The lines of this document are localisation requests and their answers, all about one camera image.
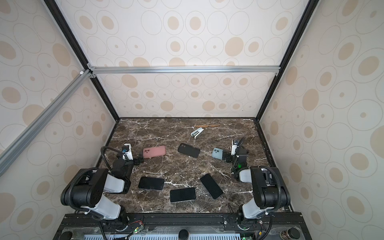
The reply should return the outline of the pink phone case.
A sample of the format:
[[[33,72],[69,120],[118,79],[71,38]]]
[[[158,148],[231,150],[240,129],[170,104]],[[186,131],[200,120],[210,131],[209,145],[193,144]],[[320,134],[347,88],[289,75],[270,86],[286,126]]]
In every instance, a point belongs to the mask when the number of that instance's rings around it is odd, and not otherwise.
[[[165,146],[158,146],[158,147],[152,147],[152,148],[145,148],[143,149],[143,158],[149,159],[149,158],[155,158],[166,155],[166,147]]]

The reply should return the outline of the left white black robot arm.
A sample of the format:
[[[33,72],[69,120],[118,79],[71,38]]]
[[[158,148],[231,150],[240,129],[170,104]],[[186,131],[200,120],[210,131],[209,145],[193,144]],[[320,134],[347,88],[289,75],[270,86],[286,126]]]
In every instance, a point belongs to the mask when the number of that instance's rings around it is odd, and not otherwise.
[[[100,152],[106,168],[80,169],[62,191],[61,204],[99,221],[127,223],[125,208],[105,193],[128,193],[133,168],[144,162],[144,156],[140,153],[134,157],[131,144],[124,144],[121,150],[102,146]]]

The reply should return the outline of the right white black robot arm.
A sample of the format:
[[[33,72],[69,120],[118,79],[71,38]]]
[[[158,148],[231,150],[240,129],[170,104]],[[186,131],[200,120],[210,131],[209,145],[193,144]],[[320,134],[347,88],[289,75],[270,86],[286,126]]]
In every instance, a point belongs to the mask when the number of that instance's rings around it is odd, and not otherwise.
[[[244,138],[233,140],[231,152],[224,157],[232,163],[233,177],[242,183],[252,185],[253,198],[241,205],[238,210],[238,222],[255,220],[286,208],[291,204],[289,190],[276,167],[249,167],[248,150],[243,147]]]

